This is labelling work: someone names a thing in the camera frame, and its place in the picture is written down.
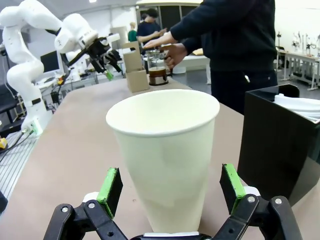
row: person in green shirt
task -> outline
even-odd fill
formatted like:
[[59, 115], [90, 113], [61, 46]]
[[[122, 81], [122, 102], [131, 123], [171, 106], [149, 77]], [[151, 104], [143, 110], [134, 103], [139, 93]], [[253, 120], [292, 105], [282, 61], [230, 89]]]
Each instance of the person in green shirt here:
[[136, 23], [130, 22], [130, 27], [131, 27], [131, 30], [128, 33], [128, 40], [129, 42], [135, 42], [137, 41], [137, 31], [135, 30]]

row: black sweater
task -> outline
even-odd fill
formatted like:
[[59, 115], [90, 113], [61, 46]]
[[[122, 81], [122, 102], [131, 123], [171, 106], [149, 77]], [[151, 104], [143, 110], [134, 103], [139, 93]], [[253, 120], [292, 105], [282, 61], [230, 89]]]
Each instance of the black sweater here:
[[204, 0], [170, 31], [189, 54], [203, 48], [214, 71], [274, 69], [275, 0]]

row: white paper cup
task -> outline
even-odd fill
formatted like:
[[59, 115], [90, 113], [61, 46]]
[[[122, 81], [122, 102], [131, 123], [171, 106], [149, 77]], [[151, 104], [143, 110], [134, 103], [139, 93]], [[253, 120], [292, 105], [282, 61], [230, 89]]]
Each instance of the white paper cup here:
[[127, 98], [106, 115], [154, 232], [197, 231], [219, 102], [185, 89]]

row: ceiling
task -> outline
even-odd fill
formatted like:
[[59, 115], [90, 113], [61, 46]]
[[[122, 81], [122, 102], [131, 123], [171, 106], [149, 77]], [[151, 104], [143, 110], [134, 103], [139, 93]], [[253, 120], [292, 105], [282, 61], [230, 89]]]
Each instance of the ceiling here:
[[[96, 0], [90, 3], [89, 0], [38, 0], [46, 6], [58, 18], [63, 18], [70, 13], [85, 13], [100, 10], [112, 6], [135, 5], [137, 0]], [[7, 6], [18, 6], [21, 0], [0, 0], [0, 11]]]

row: brown tabletop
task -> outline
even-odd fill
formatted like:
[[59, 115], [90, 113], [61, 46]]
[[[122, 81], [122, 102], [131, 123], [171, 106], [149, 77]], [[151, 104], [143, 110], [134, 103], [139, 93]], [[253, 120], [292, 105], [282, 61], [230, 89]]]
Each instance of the brown tabletop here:
[[[188, 87], [170, 80], [150, 91], [160, 89]], [[62, 203], [77, 207], [87, 193], [98, 192], [109, 167], [119, 167], [123, 181], [114, 221], [128, 238], [152, 231], [115, 136], [105, 121], [107, 111], [130, 96], [124, 79], [75, 90], [66, 96], [35, 146], [0, 218], [0, 239], [43, 239], [55, 207]], [[242, 127], [243, 116], [221, 105], [199, 229], [202, 233], [214, 236], [228, 217], [219, 184], [221, 164], [237, 167]], [[305, 240], [319, 239], [319, 192], [315, 187], [293, 208]], [[99, 238], [96, 233], [87, 233], [84, 239]], [[257, 228], [249, 227], [242, 239], [263, 237]]]

